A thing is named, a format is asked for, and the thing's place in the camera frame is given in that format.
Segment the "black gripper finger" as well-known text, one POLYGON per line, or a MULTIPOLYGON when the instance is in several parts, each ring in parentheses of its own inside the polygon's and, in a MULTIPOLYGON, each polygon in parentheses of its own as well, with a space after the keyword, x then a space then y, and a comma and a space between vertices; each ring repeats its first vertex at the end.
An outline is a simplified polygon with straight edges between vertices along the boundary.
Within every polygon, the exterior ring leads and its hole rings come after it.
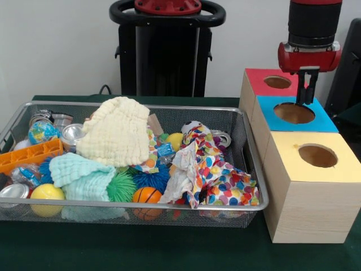
POLYGON ((318 70, 309 70, 307 74, 310 75, 309 85, 306 89, 306 104, 312 104, 314 100, 316 82, 318 80, 318 70))
POLYGON ((305 104, 306 102, 306 88, 305 88, 305 70, 300 70, 297 72, 298 76, 298 85, 297 85, 297 104, 305 104))

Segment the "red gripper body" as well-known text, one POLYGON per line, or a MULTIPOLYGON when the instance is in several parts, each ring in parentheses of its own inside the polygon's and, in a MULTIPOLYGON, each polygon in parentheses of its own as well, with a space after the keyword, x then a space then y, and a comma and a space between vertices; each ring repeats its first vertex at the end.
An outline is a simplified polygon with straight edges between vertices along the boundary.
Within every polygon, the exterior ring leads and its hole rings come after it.
POLYGON ((297 73, 300 70, 329 72, 336 69, 341 59, 341 46, 334 41, 330 47, 306 49, 281 42, 278 47, 278 62, 285 73, 297 73))

